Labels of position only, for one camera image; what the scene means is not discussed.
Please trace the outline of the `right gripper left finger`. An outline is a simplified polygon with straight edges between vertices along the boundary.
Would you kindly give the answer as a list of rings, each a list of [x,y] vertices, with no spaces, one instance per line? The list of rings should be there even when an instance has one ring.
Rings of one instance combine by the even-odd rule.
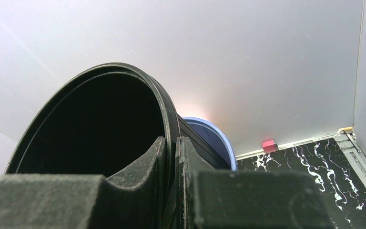
[[[166,141],[110,177],[0,176],[0,229],[158,229]]]

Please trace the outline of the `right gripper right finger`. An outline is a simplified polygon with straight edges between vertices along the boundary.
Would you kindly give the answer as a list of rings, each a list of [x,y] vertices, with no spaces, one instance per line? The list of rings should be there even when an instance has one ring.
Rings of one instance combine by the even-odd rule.
[[[215,169],[179,137],[175,153],[178,229],[331,229],[313,179],[299,172]]]

